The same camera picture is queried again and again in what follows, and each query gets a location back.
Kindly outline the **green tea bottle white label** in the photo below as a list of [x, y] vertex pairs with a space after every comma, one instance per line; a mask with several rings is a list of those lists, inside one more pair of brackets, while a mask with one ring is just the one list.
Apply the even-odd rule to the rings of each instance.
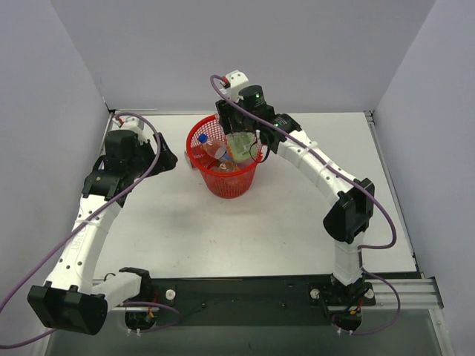
[[253, 133], [229, 133], [226, 140], [230, 155], [236, 163], [258, 158], [258, 147]]

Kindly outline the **tall clear blue-cap bottle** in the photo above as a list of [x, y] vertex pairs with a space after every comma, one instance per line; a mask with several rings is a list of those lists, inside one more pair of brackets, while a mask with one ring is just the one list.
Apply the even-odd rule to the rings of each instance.
[[212, 139], [204, 133], [200, 134], [197, 140], [201, 144], [202, 149], [211, 158], [214, 158], [220, 162], [226, 161], [228, 159], [226, 146], [221, 141]]

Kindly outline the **small orange juice bottle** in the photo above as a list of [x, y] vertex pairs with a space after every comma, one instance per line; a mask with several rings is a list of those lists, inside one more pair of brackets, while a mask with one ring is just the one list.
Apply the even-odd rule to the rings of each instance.
[[239, 171], [238, 165], [229, 160], [217, 161], [214, 166], [211, 167], [211, 170], [220, 174], [230, 174], [236, 171]]

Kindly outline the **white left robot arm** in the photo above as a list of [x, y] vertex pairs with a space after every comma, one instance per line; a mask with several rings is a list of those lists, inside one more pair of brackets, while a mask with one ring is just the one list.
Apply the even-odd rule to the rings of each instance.
[[154, 141], [155, 146], [137, 129], [107, 133], [105, 152], [84, 181], [73, 236], [44, 283], [27, 295], [43, 326], [95, 335], [116, 306], [152, 300], [145, 269], [121, 268], [98, 285], [93, 278], [108, 232], [135, 184], [176, 167], [177, 157], [163, 135], [156, 133]]

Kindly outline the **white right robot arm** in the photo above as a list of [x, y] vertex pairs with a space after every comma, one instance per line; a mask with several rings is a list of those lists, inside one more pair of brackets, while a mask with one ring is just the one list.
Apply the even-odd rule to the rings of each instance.
[[225, 134], [251, 133], [266, 148], [294, 165], [326, 199], [329, 211], [323, 218], [333, 238], [335, 259], [332, 277], [345, 290], [362, 284], [361, 247], [373, 217], [373, 182], [359, 180], [337, 166], [287, 113], [276, 113], [266, 103], [259, 85], [241, 88], [238, 100], [228, 95], [229, 86], [217, 90], [219, 124]]

